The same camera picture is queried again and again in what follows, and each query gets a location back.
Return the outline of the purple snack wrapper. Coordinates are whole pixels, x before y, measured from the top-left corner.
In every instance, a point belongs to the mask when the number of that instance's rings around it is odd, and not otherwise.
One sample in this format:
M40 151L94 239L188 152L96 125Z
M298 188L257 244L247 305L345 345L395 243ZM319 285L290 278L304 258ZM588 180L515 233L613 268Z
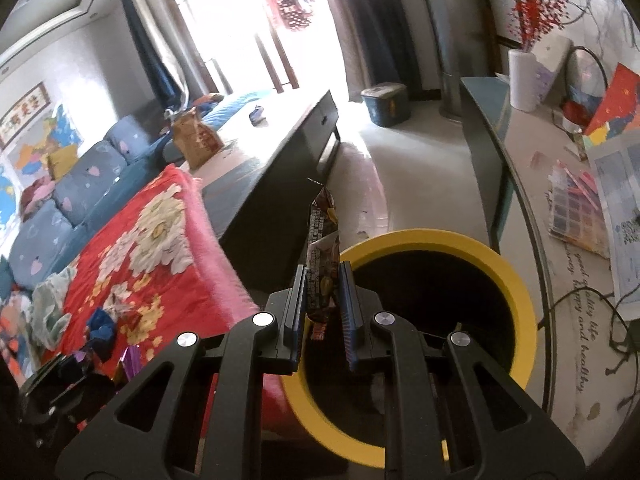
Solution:
M139 346L128 346L120 356L114 373L116 384L126 384L142 370L142 354Z

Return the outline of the blue plastic bag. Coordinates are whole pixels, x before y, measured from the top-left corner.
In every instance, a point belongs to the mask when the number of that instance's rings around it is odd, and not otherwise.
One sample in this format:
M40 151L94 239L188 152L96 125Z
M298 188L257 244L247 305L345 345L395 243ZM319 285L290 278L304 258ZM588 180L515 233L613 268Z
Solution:
M116 337L116 323L102 309L97 308L86 324L85 347L98 356L101 362L111 359Z

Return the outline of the brown chocolate bar wrapper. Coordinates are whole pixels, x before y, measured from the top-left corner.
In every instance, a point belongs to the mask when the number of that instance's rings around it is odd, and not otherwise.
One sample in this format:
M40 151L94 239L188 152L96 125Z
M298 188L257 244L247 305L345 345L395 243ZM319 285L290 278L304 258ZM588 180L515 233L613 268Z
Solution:
M307 236L307 307L311 336L324 339L330 315L337 304L340 265L340 227L333 195L322 188L310 206Z

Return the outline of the crumpled grey green cloth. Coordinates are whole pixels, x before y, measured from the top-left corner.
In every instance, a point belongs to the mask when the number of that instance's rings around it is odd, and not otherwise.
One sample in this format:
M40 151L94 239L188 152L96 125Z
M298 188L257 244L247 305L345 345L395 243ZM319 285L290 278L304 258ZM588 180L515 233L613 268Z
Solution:
M74 266L49 275L32 292L27 321L38 347L54 350L61 342L72 315L64 311L64 301L77 274Z

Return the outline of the red floral blanket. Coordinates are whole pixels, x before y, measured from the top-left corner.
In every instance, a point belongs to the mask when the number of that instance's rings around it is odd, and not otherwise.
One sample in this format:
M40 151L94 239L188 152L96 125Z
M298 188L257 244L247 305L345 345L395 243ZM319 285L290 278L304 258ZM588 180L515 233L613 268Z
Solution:
M43 356L79 349L93 311L123 304L134 322L117 322L111 359L102 366L107 375L130 346L149 363L184 332L224 334L258 311L216 239L200 182L175 166L99 230L75 269L63 304L70 322L61 342Z

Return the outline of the world map poster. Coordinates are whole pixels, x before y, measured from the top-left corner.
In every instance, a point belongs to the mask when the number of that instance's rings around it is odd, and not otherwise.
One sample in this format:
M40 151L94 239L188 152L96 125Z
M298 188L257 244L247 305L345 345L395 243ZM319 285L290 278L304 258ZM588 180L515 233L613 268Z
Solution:
M16 188L6 167L0 169L0 228L6 232L17 215Z

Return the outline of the pink clothes pile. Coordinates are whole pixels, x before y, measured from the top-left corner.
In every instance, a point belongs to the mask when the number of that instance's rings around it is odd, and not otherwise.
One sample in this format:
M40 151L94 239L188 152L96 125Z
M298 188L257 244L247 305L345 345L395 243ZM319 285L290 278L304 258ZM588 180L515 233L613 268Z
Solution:
M33 216L42 204L48 200L54 191L55 180L49 176L43 176L32 182L24 192L20 200L20 218L22 221Z

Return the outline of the glass top tv console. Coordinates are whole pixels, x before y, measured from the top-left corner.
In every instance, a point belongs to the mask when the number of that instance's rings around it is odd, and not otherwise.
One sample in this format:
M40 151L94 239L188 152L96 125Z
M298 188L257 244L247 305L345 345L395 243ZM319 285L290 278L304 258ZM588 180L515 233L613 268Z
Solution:
M552 169L587 166L570 152L551 112L514 110L495 77L459 84L462 127L489 244L529 288L539 356L529 393L584 456L590 476L615 479L639 463L639 348L614 299L608 260L559 240L552 226Z

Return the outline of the yellow cushion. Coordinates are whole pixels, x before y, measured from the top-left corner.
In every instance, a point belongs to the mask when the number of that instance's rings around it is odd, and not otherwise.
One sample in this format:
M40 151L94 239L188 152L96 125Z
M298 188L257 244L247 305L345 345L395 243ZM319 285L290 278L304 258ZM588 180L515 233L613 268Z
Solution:
M77 145L70 144L58 148L48 155L48 168L52 180L59 181L78 162Z

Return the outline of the china map poster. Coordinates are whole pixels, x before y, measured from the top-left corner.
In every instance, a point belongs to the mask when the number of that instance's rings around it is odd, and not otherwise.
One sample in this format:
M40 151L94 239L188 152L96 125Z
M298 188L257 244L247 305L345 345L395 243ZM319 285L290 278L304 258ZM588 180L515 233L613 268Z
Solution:
M62 104L49 116L36 120L21 133L8 151L13 169L24 188L48 176L49 156L66 146L79 148L81 138Z

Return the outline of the blue white printed sheet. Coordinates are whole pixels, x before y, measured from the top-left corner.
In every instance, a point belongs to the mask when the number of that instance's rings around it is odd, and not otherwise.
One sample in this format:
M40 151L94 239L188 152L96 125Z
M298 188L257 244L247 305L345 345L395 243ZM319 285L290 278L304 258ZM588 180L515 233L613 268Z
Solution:
M621 138L590 148L589 162L600 198L617 310L639 318L639 143Z

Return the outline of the dark right curtain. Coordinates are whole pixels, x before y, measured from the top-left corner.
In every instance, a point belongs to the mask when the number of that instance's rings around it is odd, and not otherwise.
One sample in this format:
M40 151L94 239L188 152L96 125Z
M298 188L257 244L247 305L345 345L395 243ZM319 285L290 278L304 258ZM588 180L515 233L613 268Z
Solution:
M347 95L384 82L407 87L411 99L424 97L416 49L401 0L328 0L340 44Z

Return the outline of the red picture book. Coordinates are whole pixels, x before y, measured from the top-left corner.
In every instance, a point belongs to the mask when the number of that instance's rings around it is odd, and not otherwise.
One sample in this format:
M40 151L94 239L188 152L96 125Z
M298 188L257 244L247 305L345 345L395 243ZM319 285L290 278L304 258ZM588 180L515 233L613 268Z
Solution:
M618 63L596 114L582 135L586 148L639 128L639 75Z

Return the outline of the white paper towel roll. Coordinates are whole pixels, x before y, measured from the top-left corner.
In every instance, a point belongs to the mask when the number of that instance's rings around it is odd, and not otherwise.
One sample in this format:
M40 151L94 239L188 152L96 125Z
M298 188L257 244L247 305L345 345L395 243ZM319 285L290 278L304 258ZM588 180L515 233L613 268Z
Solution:
M533 53L509 51L510 104L521 112L533 112L538 104L537 59Z

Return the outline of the red berry branch decoration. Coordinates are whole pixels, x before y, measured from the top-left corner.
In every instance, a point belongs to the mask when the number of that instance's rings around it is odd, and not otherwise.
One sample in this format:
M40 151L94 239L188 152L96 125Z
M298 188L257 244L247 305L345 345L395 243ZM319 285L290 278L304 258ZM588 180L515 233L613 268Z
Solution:
M562 30L570 17L568 0L513 0L509 16L510 32L528 52L549 32Z

